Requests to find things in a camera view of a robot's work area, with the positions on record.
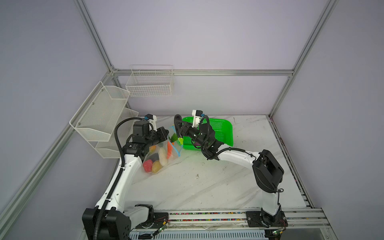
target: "green basket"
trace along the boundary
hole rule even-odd
[[[183,121],[193,122],[193,117],[183,118]],[[215,130],[215,138],[220,142],[224,142],[229,146],[233,146],[233,132],[232,132],[232,124],[228,120],[224,119],[209,119],[209,123],[212,126],[212,129]],[[186,150],[196,150],[200,151],[200,149],[195,148],[191,143],[190,137],[184,137],[184,145],[183,148]]]

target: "table surface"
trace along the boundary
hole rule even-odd
[[[265,115],[209,116],[233,125],[233,146],[247,151],[269,150],[284,169],[279,188],[282,207],[306,207],[283,152]],[[173,125],[158,117],[157,127]],[[207,160],[200,151],[183,149],[181,156],[157,174],[137,171],[128,190],[128,206],[152,204],[156,210],[246,209],[262,206],[262,190],[253,171],[232,162]]]

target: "wall-mounted basket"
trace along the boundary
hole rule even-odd
[[[131,65],[126,88],[131,97],[171,96],[174,84],[172,65]]]
[[[129,91],[116,86],[104,86],[99,82],[70,120],[70,125],[103,158],[120,158],[114,138],[115,126],[139,114],[125,107],[128,97]],[[119,128],[118,137],[122,144],[132,132],[133,123],[127,122]]]

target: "black mounting plate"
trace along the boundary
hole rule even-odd
[[[167,212],[155,212],[153,225],[150,228],[159,229],[164,220],[168,220],[169,214]],[[135,227],[136,229],[144,229],[140,224]]]
[[[245,212],[245,214],[247,216],[248,227],[265,227],[261,224],[261,211],[248,211]],[[285,226],[288,226],[284,212],[279,211],[276,221],[272,223],[271,227],[284,227],[284,223],[282,221],[285,223]]]

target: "robotic arm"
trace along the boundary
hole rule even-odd
[[[268,228],[281,221],[282,211],[278,200],[283,189],[278,189],[278,185],[282,181],[284,170],[271,152],[268,150],[250,152],[230,147],[215,139],[215,131],[209,123],[208,116],[199,110],[193,110],[192,115],[194,117],[192,124],[182,121],[180,115],[174,118],[180,142],[183,142],[184,136],[188,136],[207,159],[229,161],[251,169],[257,185],[263,190],[263,206],[257,222]],[[133,125],[133,134],[121,147],[117,130],[124,122],[134,119],[139,121]],[[127,209],[126,196],[133,176],[149,152],[149,147],[166,141],[168,133],[164,127],[156,129],[156,116],[151,114],[146,115],[144,119],[125,119],[116,126],[114,136],[121,156],[119,167],[95,208],[86,209],[83,213],[82,220],[88,239],[123,240],[128,238],[129,232],[136,226],[150,228],[153,225],[153,206],[137,204],[133,209]],[[164,222],[154,234],[147,236],[148,239],[166,227]]]

